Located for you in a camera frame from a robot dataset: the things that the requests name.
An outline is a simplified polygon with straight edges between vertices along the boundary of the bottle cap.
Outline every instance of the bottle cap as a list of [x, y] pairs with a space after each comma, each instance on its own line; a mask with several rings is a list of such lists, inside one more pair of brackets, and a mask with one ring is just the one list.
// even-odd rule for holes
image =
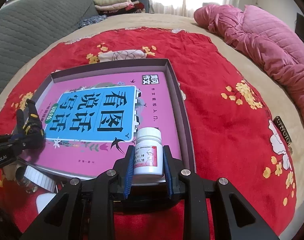
[[31, 166], [26, 167], [24, 177], [50, 192], [55, 190], [55, 181]]
[[160, 130], [154, 127], [144, 127], [136, 132], [136, 140], [144, 136], [153, 136], [162, 140]]

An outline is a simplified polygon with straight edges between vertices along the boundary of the stack of folded blankets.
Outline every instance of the stack of folded blankets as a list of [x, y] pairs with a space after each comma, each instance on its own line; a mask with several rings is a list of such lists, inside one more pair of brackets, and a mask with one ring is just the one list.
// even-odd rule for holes
[[94, 0], [99, 15], [114, 16], [127, 13], [145, 12], [139, 0]]

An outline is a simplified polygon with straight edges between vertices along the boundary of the pink book cover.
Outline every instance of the pink book cover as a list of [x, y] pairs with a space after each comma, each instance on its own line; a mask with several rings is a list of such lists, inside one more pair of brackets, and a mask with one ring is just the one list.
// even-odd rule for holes
[[72, 175], [96, 177], [113, 168], [136, 131], [155, 127], [162, 144], [181, 159], [163, 72], [118, 73], [54, 83], [38, 108], [45, 147], [27, 162]]

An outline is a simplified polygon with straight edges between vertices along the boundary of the pink comforter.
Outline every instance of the pink comforter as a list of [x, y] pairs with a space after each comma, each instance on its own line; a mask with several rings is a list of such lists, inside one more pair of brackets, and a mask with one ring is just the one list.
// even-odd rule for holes
[[253, 5], [243, 12], [211, 4], [199, 8], [194, 19], [283, 85], [304, 121], [304, 44], [284, 22]]

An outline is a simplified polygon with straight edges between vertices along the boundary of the gray quilted headboard cover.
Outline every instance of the gray quilted headboard cover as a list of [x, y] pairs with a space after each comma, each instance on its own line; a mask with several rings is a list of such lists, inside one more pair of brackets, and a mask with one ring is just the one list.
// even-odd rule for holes
[[20, 0], [0, 10], [0, 93], [53, 42], [98, 15], [93, 0]]

